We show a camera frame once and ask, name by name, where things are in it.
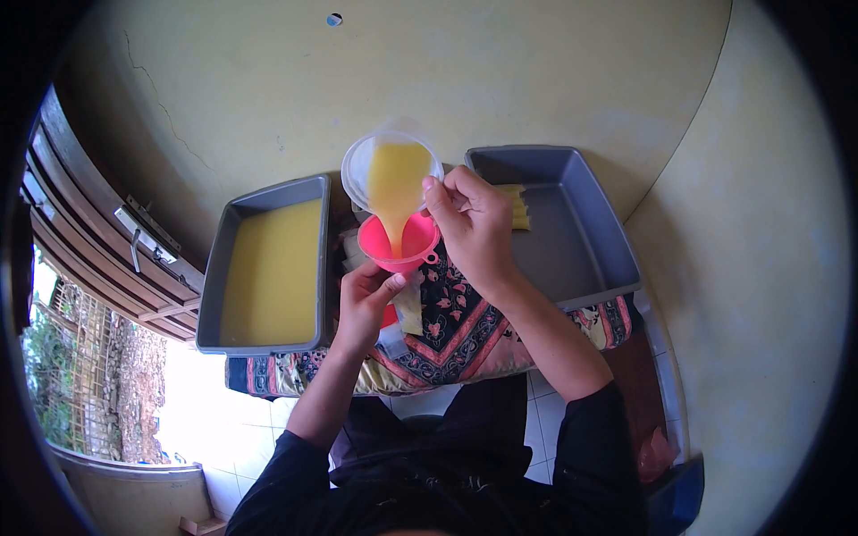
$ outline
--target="rectangular tray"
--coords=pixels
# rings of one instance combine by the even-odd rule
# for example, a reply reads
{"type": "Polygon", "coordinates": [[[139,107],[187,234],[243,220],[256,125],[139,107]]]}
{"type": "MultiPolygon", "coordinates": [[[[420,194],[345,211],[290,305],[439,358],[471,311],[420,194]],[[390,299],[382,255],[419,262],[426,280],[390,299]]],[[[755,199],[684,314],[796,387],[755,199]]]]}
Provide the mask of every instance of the rectangular tray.
{"type": "Polygon", "coordinates": [[[524,275],[563,309],[598,304],[643,286],[623,226],[575,148],[473,148],[466,165],[490,184],[523,184],[527,231],[512,233],[524,275]]]}
{"type": "Polygon", "coordinates": [[[333,333],[333,320],[328,314],[328,206],[330,177],[314,175],[276,184],[237,197],[227,203],[218,224],[214,245],[208,256],[206,278],[202,289],[200,314],[196,322],[196,347],[200,352],[225,353],[230,356],[261,356],[272,352],[307,352],[328,345],[333,333]],[[221,312],[227,285],[227,272],[233,256],[235,235],[242,220],[250,216],[287,207],[295,203],[322,198],[319,221],[319,258],[316,275],[316,333],[306,343],[279,346],[222,346],[221,312]]]}

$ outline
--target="wooden door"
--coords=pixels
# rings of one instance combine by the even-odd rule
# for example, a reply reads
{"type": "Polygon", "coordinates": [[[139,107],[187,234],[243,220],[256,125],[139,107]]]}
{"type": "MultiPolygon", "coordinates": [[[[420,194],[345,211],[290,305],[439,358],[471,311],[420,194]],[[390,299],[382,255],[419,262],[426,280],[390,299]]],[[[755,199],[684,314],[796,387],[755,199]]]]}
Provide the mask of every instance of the wooden door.
{"type": "Polygon", "coordinates": [[[145,210],[108,183],[72,132],[53,88],[26,158],[22,192],[32,206],[33,235],[43,254],[133,322],[176,340],[194,340],[203,267],[184,259],[180,246],[170,243],[145,210]],[[170,243],[161,246],[170,253],[163,256],[136,243],[135,263],[135,236],[115,215],[119,208],[134,213],[142,228],[138,234],[159,245],[170,243]],[[166,257],[176,260],[168,263],[166,257]]]}

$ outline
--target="hand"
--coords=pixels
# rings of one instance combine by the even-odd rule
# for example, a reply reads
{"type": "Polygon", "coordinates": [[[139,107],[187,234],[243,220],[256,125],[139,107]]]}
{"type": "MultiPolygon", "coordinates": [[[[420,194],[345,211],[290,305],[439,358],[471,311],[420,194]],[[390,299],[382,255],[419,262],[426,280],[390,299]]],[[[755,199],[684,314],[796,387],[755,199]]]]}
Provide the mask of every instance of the hand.
{"type": "Polygon", "coordinates": [[[512,201],[465,166],[448,173],[443,184],[424,178],[423,190],[453,264],[494,303],[521,277],[512,261],[512,201]]]}
{"type": "Polygon", "coordinates": [[[404,274],[389,274],[367,261],[342,277],[340,326],[331,348],[363,358],[378,340],[384,308],[408,280],[404,274]]]}

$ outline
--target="plants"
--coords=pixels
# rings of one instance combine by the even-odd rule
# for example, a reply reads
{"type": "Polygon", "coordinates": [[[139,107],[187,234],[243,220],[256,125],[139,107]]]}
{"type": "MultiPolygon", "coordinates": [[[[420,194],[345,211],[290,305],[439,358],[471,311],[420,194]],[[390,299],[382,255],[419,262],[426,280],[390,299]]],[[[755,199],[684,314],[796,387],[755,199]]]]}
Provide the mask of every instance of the plants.
{"type": "Polygon", "coordinates": [[[69,403],[73,388],[73,375],[69,370],[74,354],[72,344],[44,314],[35,310],[32,325],[25,328],[21,336],[21,349],[27,390],[45,438],[60,447],[73,449],[73,407],[69,403]]]}

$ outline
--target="red plastic bag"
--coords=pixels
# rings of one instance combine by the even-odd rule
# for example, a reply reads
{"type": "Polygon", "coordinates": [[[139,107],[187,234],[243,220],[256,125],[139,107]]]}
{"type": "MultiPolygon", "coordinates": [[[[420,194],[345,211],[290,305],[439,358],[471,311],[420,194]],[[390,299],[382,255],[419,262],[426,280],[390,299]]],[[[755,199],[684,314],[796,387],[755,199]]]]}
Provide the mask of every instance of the red plastic bag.
{"type": "Polygon", "coordinates": [[[679,452],[668,444],[661,426],[657,426],[637,453],[637,474],[642,484],[649,484],[667,471],[679,452]]]}

